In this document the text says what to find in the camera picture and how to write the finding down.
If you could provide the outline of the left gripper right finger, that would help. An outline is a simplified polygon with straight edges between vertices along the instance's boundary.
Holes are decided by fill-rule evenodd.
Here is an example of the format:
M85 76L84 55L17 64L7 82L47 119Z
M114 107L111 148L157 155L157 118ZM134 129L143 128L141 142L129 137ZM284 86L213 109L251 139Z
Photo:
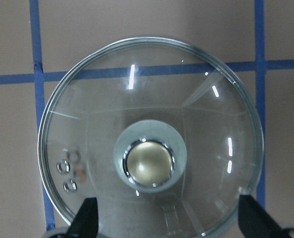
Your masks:
M245 238L289 237L251 195L239 197L238 226Z

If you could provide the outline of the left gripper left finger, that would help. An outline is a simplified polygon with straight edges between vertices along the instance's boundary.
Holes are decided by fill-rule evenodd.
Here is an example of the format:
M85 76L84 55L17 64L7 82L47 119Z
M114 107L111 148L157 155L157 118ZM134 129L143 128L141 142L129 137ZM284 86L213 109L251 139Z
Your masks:
M98 235L98 204L96 197L86 198L73 222L66 238L96 238Z

